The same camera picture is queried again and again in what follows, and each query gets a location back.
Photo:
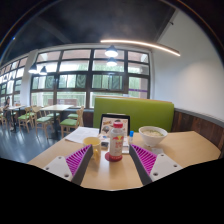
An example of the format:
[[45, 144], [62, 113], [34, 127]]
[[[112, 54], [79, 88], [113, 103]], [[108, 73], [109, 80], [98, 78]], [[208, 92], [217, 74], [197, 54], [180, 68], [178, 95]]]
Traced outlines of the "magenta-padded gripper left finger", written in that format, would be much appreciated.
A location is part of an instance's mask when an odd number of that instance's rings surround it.
[[92, 145], [87, 145], [69, 156], [57, 156], [44, 167], [44, 170], [76, 185], [81, 185], [92, 156]]

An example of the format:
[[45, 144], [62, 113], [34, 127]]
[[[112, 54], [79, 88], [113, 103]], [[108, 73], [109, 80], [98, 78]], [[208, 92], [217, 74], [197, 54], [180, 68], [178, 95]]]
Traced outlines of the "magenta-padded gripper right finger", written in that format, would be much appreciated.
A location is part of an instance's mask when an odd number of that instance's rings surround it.
[[182, 169], [164, 153], [158, 155], [140, 146], [130, 144], [129, 154], [132, 157], [140, 180], [147, 185]]

